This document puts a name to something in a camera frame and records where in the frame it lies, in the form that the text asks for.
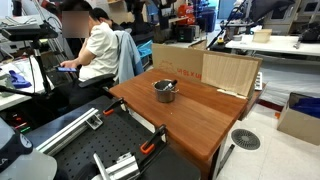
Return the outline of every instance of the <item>floor drain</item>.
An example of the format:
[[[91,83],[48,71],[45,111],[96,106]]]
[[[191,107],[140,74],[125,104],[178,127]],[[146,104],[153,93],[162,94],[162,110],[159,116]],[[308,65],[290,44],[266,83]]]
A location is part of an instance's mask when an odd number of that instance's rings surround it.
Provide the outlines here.
[[[259,138],[252,132],[244,129],[232,131],[231,138],[238,146],[247,150],[256,150],[260,147]]]

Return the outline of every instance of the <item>white desk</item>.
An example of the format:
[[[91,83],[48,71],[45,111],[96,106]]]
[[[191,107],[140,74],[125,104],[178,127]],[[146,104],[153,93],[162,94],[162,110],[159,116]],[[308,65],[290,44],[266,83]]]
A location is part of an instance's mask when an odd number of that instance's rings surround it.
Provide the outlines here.
[[[33,67],[34,80],[35,80],[35,92],[37,93],[43,92],[44,91],[43,80],[40,73],[39,65],[33,57],[31,57],[31,62]],[[30,86],[29,88],[23,88],[19,90],[31,92],[31,93],[33,92],[34,86],[33,86],[32,72],[31,72],[31,66],[28,59],[14,61],[9,64],[0,64],[0,68],[2,68],[2,70],[7,73],[9,70],[14,70],[16,73],[22,75],[27,81],[29,81],[32,84],[32,86]],[[50,81],[49,78],[47,79],[50,83],[51,89],[53,89],[54,86],[52,82]],[[11,106],[14,106],[16,104],[19,104],[21,102],[27,101],[29,99],[31,99],[31,97],[18,95],[18,94],[14,94],[5,98],[0,96],[0,111],[6,108],[9,108]]]
[[[253,35],[243,35],[242,41],[230,41],[227,48],[243,49],[253,51],[266,51],[276,53],[300,54],[309,56],[320,56],[320,44],[301,43],[300,48],[293,46],[298,42],[296,36],[271,36],[267,43],[252,42]]]

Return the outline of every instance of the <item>metal plate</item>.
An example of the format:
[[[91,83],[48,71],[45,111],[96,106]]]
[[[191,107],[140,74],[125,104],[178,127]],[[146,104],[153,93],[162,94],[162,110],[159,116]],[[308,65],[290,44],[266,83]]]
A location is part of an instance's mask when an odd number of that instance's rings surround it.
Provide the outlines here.
[[[236,129],[232,131],[231,138],[235,144],[246,150],[256,150],[260,147],[259,138],[245,129]]]
[[[147,134],[143,136],[137,133],[139,131],[133,129],[115,113],[102,117],[101,120],[104,123],[99,129],[96,131],[87,129],[55,155],[58,167],[68,174],[69,179],[74,179],[79,170],[94,162],[94,153],[99,155],[107,168],[113,165],[119,156],[135,149],[136,145],[143,143],[148,137]]]

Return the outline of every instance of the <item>jacket on chair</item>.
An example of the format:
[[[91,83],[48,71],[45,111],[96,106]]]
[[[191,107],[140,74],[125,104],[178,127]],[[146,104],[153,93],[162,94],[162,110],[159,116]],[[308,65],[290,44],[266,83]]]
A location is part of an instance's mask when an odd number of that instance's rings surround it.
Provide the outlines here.
[[[144,72],[139,51],[126,31],[114,31],[118,37],[119,68],[116,81],[123,83]]]

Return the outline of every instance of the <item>workbench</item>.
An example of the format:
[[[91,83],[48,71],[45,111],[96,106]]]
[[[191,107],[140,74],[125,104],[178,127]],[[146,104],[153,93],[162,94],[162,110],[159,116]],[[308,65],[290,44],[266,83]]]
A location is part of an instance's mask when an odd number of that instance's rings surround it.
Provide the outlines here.
[[[160,103],[152,83],[176,79],[179,92],[175,101]],[[224,140],[240,117],[247,100],[226,95],[217,88],[153,69],[110,89],[124,97],[128,106],[159,127],[166,124],[170,144],[202,171],[203,179],[215,179]]]
[[[226,47],[231,49],[320,56],[319,43],[301,43],[299,49],[293,47],[298,42],[298,36],[271,36],[267,43],[252,42],[253,35],[241,36],[241,41],[232,40],[226,44]]]
[[[37,147],[87,110],[96,108],[102,112],[111,103],[110,99],[102,96],[26,134],[26,137],[31,140],[34,147]],[[66,172],[69,179],[77,177],[80,171],[86,171],[86,165],[94,161],[94,153],[100,156],[107,168],[120,155],[129,152],[140,143],[144,143],[152,135],[149,130],[121,108],[115,109],[115,112],[107,117],[103,116],[102,120],[103,125],[96,131],[87,129],[54,156],[58,162],[58,168]],[[140,177],[140,179],[150,180],[197,180],[199,178],[200,171],[190,162],[179,157],[168,146],[162,150]]]
[[[25,80],[29,81],[32,86],[28,88],[22,88],[19,89],[21,91],[29,92],[29,93],[41,93],[44,92],[44,87],[43,87],[43,79],[41,76],[39,64],[37,63],[36,59],[34,57],[30,57],[31,63],[32,63],[32,68],[33,68],[33,75],[34,75],[34,83],[33,84],[33,77],[32,77],[32,71],[31,71],[31,65],[29,62],[29,59],[21,59],[17,61],[10,62],[8,64],[0,64],[0,68],[2,71],[5,73],[9,73],[10,70],[15,71],[17,74],[22,75]],[[51,89],[54,88],[52,82],[50,81],[49,78],[47,78],[50,85]],[[12,107],[14,105],[17,105],[19,103],[22,103],[24,101],[27,101],[31,99],[30,96],[25,96],[25,95],[19,95],[19,94],[13,94],[9,97],[1,97],[0,96],[0,111],[7,109],[9,107]]]

